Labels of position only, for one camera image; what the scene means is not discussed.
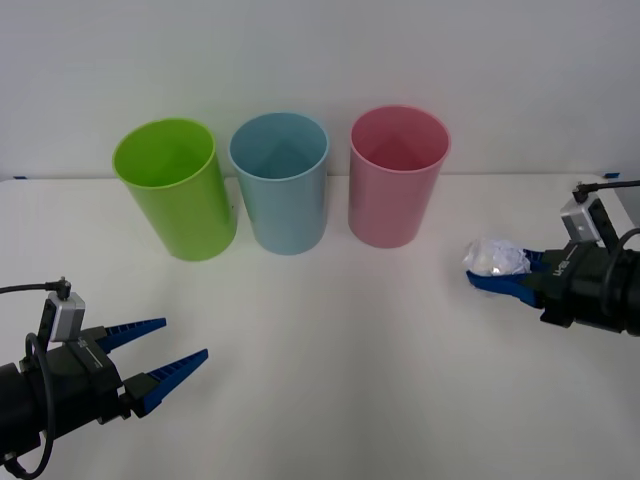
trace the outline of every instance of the white table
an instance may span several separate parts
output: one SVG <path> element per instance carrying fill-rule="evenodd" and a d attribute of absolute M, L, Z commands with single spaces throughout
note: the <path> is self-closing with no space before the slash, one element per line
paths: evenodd
<path fill-rule="evenodd" d="M 349 231 L 348 180 L 332 178 L 327 233 L 295 257 L 258 246 L 230 180 L 238 233 L 204 263 L 169 257 L 116 180 L 0 184 L 0 285 L 66 275 L 87 327 L 166 316 L 114 352 L 123 378 L 210 352 L 151 416 L 58 440 L 43 478 L 638 478 L 640 340 L 541 323 L 461 265 L 481 234 L 562 248 L 577 180 L 597 179 L 443 176 L 419 237 L 378 250 Z M 0 364 L 21 358 L 44 297 L 0 296 Z"/>

